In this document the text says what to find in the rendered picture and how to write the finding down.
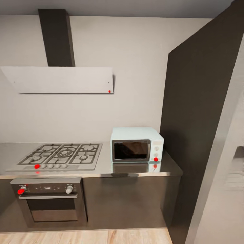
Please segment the microwave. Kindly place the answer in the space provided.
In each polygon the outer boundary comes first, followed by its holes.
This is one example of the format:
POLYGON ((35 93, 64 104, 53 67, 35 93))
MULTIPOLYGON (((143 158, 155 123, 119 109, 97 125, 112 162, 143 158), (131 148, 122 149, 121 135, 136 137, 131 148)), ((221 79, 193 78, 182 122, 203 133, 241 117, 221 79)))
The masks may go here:
POLYGON ((164 138, 153 127, 115 127, 110 143, 112 162, 162 160, 164 138))

